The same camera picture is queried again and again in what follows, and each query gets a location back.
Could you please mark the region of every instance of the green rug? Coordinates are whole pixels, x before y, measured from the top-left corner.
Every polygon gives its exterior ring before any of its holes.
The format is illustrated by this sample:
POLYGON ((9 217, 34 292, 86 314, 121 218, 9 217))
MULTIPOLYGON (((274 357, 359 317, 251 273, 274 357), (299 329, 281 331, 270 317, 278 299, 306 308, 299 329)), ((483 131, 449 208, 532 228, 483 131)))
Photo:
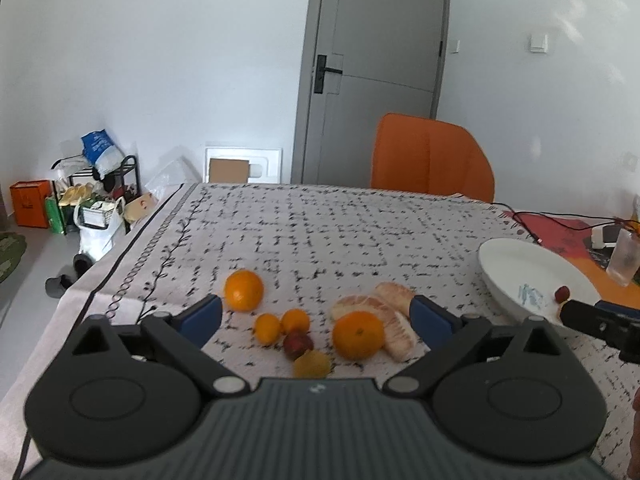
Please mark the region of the green rug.
POLYGON ((14 272, 27 248, 24 236, 16 233, 0 233, 0 283, 14 272))

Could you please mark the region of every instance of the orange chair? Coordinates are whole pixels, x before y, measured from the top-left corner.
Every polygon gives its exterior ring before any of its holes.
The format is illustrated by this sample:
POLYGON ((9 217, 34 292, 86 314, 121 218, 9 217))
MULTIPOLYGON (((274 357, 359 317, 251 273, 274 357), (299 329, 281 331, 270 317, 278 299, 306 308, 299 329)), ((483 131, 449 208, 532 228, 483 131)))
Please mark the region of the orange chair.
POLYGON ((387 114, 378 125, 371 187, 494 200, 494 172, 472 135, 432 119, 387 114))

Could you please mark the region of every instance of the clear cup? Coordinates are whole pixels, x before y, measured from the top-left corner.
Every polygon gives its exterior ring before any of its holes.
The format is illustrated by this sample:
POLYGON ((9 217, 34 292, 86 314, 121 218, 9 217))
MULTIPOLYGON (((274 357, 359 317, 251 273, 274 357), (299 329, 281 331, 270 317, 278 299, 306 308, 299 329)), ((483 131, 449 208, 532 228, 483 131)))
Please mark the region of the clear cup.
POLYGON ((607 274, 616 283, 627 286, 640 267, 640 237, 635 232, 620 229, 616 247, 607 266, 607 274))

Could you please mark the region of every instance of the black shoe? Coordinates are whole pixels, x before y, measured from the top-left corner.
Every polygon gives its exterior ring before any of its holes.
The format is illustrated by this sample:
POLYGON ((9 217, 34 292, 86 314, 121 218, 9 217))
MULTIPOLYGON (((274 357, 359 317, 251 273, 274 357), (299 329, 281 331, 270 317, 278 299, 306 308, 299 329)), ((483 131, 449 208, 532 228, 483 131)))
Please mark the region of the black shoe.
POLYGON ((44 290, 47 293, 47 296, 59 300, 62 298, 66 290, 73 284, 74 282, 71 281, 71 277, 66 274, 62 274, 56 278, 48 278, 47 281, 44 282, 44 290))
POLYGON ((76 254, 76 256, 74 256, 74 269, 78 275, 78 280, 91 268, 93 264, 94 262, 92 259, 86 254, 76 254))

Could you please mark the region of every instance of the door frame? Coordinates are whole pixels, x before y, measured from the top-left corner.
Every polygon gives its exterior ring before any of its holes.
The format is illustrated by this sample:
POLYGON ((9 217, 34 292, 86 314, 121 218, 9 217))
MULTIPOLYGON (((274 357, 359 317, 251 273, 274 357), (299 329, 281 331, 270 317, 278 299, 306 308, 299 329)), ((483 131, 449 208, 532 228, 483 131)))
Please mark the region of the door frame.
MULTIPOLYGON (((442 9, 442 55, 438 60, 436 82, 433 88, 433 101, 430 117, 434 119, 440 101, 440 88, 447 53, 447 34, 449 31, 449 3, 444 0, 442 9)), ((305 37, 302 47, 300 68, 300 84, 298 87, 298 108, 296 109, 296 125, 293 139, 293 157, 291 161, 291 183, 302 184, 305 168, 306 139, 308 136, 309 109, 313 92, 314 69, 316 67, 316 44, 318 43, 318 27, 320 24, 322 0, 309 0, 306 14, 305 37)))

